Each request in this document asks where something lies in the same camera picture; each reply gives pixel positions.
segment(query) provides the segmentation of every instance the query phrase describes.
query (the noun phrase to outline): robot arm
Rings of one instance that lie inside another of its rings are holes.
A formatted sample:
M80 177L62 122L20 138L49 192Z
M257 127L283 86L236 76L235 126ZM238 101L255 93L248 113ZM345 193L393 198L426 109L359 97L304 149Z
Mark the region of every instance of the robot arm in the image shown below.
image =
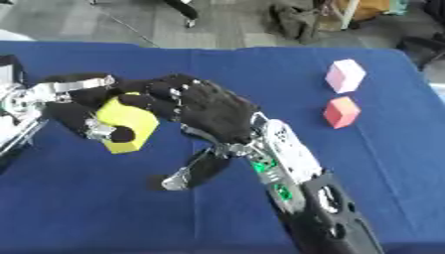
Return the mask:
M212 145L173 175L154 178L156 189L189 190L242 157L258 174L277 216L303 253L383 253L355 203L287 124L268 119L256 105L209 81L172 75L162 82L173 87L163 94L175 101L171 119L182 123L184 134ZM145 82L137 90L147 91L151 85ZM140 108L145 104L143 96L120 100Z
M122 81L96 73L53 76L28 88L12 56L0 58L0 79L0 157L26 143L45 124L47 113L82 138L132 140L131 130L94 118L95 110L118 96L122 104L181 122L183 134L212 144L173 175L154 178L157 189L189 190L243 157L303 253L382 253L354 202L290 127L214 83L181 74ZM141 95L126 94L132 91Z

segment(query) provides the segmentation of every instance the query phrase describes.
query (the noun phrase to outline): black robotic forearm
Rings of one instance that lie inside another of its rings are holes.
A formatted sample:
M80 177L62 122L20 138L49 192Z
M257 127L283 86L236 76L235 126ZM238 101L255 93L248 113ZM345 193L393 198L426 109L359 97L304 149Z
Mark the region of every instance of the black robotic forearm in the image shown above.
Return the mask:
M306 199L306 207L301 213L283 212L270 197L269 200L286 232L302 253L383 253L371 227L332 173L325 172L304 183L301 191ZM330 196L330 203L326 203L326 207L321 202L324 194Z

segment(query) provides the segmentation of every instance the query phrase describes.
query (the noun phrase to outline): black bag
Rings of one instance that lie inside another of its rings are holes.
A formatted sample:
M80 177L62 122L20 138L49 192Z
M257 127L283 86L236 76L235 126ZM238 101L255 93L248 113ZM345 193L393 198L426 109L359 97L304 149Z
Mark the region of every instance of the black bag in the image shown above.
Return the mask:
M424 10L437 22L445 25L445 2L443 0L427 0Z
M279 0L269 6L268 15L276 30L286 38L308 44L318 39L319 10L313 0Z

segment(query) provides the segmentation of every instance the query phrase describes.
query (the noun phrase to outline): fingertip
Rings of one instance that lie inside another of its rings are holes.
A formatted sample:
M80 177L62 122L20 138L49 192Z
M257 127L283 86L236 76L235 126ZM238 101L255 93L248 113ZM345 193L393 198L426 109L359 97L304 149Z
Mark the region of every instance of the fingertip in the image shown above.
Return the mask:
M147 188L150 191L167 191L162 182L167 179L168 175L151 175L147 178Z
M116 126L116 130L111 133L111 141L114 143L127 143L134 140L134 138L133 130L126 126Z

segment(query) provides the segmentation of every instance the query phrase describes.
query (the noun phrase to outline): floor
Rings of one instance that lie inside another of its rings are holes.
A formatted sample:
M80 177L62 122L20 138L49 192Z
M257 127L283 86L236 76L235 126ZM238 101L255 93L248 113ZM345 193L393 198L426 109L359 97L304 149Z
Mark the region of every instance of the floor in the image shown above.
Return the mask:
M87 0L12 1L14 6L0 6L0 29L41 41L124 42L142 47L205 49L304 47L266 32L262 17L272 0L193 0L201 11L201 19L192 29L186 29L183 17L162 0L98 0L95 7ZM309 47L393 48L401 36L428 37L441 31L423 13L420 0L412 1L404 16L380 16L362 23L357 30L325 32L320 41ZM445 62L431 65L425 71L427 78L445 83L445 71L441 71L444 67Z

